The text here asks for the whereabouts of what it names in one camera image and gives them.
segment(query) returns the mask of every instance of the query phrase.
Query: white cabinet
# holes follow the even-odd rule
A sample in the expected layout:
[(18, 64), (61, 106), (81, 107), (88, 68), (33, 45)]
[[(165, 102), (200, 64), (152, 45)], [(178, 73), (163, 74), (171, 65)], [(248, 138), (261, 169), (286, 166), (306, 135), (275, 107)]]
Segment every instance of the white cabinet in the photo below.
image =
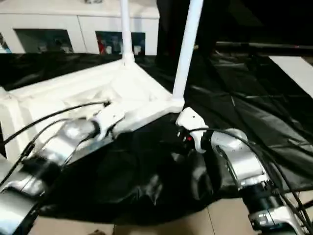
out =
[[(156, 55), (158, 19), (131, 18), (135, 54)], [(94, 54), (121, 54), (122, 25), (117, 17), (79, 17), (86, 49)]]
[(0, 33), (12, 53), (86, 52), (77, 16), (0, 14)]
[[(156, 55), (156, 0), (129, 0), (129, 15), (134, 53)], [(0, 42), (5, 40), (8, 49), (4, 49), (12, 53), (120, 54), (121, 32), (120, 0), (98, 4), (85, 4), (85, 0), (0, 1)]]

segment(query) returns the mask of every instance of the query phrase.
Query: cabinet glass panel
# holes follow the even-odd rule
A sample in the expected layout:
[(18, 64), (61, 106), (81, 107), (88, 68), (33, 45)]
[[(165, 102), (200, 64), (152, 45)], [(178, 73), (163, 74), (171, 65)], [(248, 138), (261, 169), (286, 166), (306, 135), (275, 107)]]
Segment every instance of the cabinet glass panel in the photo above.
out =
[(0, 33), (0, 53), (11, 53), (1, 33)]
[[(100, 54), (122, 54), (122, 32), (96, 31)], [(132, 33), (133, 52), (135, 55), (145, 55), (145, 33)]]
[(66, 30), (15, 29), (15, 32), (26, 53), (73, 53), (73, 48)]

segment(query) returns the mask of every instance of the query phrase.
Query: white surface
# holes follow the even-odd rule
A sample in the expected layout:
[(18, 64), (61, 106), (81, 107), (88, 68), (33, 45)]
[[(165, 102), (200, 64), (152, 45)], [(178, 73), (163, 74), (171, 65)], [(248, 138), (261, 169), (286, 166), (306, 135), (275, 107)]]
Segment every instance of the white surface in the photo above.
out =
[(25, 53), (14, 30), (22, 28), (67, 30), (73, 51), (77, 53), (86, 52), (82, 32), (76, 16), (0, 14), (0, 33), (3, 35), (12, 53)]
[[(126, 66), (123, 60), (119, 60), (2, 94), (0, 122), (3, 137), (6, 139), (28, 123), (58, 110), (105, 100), (121, 104), (121, 112), (125, 113), (125, 118), (113, 129), (115, 136), (134, 131), (167, 113), (178, 113), (184, 105), (183, 99), (173, 100), (172, 95), (137, 64), (132, 62)], [(49, 123), (67, 117), (90, 118), (102, 108), (102, 105), (80, 108), (36, 125), (6, 146), (8, 160), (14, 162), (27, 143)], [(38, 142), (45, 142), (59, 127), (49, 128)], [(80, 158), (111, 141), (110, 138), (101, 140), (83, 147), (75, 155)]]
[(176, 72), (173, 97), (183, 98), (189, 67), (196, 41), (203, 0), (191, 0), (188, 10), (184, 37), (182, 40), (179, 63)]
[[(80, 16), (82, 29), (88, 53), (99, 54), (96, 31), (121, 32), (121, 19), (116, 17), (86, 17)], [(131, 18), (131, 31), (146, 34), (146, 55), (157, 54), (158, 19)]]
[(270, 56), (292, 80), (313, 98), (313, 67), (301, 57)]
[(132, 33), (131, 23), (129, 16), (129, 1), (121, 0), (121, 11), (122, 11), (122, 38), (123, 38), (123, 59), (125, 63), (128, 61), (134, 61), (133, 47), (132, 47)]
[[(130, 16), (158, 19), (156, 0), (129, 0)], [(0, 2), (0, 14), (46, 14), (75, 16), (120, 17), (119, 0), (85, 4), (84, 0), (4, 0)]]

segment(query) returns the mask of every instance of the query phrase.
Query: white clamp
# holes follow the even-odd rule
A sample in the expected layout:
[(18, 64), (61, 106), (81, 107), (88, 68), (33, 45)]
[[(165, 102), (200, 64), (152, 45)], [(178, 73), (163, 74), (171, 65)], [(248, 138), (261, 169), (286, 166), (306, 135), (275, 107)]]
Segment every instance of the white clamp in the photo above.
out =
[[(185, 108), (176, 120), (176, 125), (184, 127), (186, 130), (193, 130), (202, 127), (208, 127), (205, 125), (203, 118), (197, 114), (192, 108)], [(201, 139), (206, 131), (194, 131), (190, 135), (194, 139), (195, 148), (199, 153), (205, 153), (205, 150), (201, 148)]]

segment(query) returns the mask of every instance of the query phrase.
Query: white pole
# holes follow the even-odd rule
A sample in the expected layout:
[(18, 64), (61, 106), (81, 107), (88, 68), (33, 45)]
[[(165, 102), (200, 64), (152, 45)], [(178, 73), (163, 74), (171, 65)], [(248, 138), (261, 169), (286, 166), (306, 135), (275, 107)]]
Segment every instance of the white pole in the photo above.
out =
[(196, 41), (203, 0), (190, 0), (184, 37), (181, 44), (179, 63), (176, 72), (173, 98), (183, 98), (189, 67)]
[(123, 36), (123, 59), (125, 64), (134, 61), (134, 54), (132, 49), (132, 33), (130, 26), (130, 16), (129, 16), (129, 4), (128, 0), (121, 1), (121, 11), (122, 11), (122, 36)]

